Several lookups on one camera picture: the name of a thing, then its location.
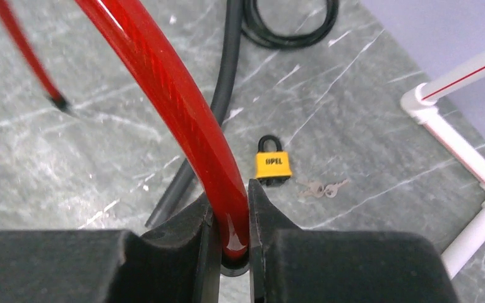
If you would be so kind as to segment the yellow padlock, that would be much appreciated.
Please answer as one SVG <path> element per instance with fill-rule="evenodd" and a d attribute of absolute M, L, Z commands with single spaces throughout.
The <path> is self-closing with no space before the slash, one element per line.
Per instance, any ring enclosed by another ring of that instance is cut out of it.
<path fill-rule="evenodd" d="M 265 150 L 265 143 L 268 141 L 274 143 L 275 151 Z M 280 186 L 292 177 L 289 155 L 283 150 L 280 139 L 272 134 L 260 138 L 255 166 L 255 179 L 263 186 Z"/>

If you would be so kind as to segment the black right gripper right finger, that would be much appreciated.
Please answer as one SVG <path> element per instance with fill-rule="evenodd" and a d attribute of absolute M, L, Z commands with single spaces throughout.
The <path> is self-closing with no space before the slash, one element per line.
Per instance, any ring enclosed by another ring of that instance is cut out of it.
<path fill-rule="evenodd" d="M 435 247 L 408 232 L 298 227 L 251 179 L 253 302 L 458 302 Z"/>

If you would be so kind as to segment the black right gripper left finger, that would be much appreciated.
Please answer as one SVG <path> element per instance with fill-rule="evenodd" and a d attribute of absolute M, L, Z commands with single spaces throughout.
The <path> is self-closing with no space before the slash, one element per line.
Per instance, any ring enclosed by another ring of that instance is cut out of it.
<path fill-rule="evenodd" d="M 206 196 L 143 235 L 0 231 L 0 302 L 217 302 L 221 248 Z"/>

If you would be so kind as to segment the silver padlock keys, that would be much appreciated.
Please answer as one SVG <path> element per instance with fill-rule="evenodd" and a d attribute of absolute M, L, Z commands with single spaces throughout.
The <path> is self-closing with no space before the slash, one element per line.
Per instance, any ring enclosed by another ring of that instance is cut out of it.
<path fill-rule="evenodd" d="M 327 198 L 336 197 L 338 190 L 350 182 L 349 179 L 342 180 L 340 182 L 335 182 L 331 184 L 324 184 L 320 181 L 307 181 L 307 180 L 297 180 L 298 184 L 305 186 L 305 190 L 299 193 L 300 197 L 314 197 L 322 198 L 326 196 Z"/>

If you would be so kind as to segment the red cable bike lock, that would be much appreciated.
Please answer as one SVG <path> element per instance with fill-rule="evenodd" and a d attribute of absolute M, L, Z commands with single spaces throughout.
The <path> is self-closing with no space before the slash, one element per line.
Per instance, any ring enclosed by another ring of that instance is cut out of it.
<path fill-rule="evenodd" d="M 207 104 L 161 29 L 139 1 L 79 1 L 79 7 L 120 57 L 156 108 L 186 156 L 146 225 L 170 217 L 198 178 L 219 224 L 221 272 L 248 270 L 249 211 L 246 190 L 221 125 L 237 70 L 242 1 L 228 1 L 224 42 L 213 101 Z"/>

